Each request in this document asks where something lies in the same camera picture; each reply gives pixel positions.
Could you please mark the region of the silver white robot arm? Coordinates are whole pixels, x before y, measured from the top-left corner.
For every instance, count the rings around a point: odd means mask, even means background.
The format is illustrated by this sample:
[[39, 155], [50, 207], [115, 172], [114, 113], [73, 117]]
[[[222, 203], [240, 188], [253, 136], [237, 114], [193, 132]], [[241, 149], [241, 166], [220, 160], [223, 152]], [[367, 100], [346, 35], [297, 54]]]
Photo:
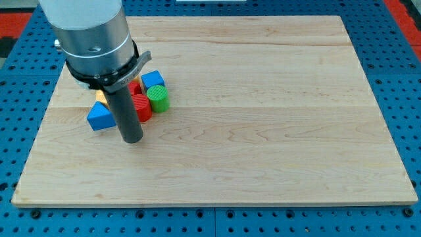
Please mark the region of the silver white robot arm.
[[138, 56], [121, 0], [39, 0], [70, 73], [89, 88], [110, 86]]

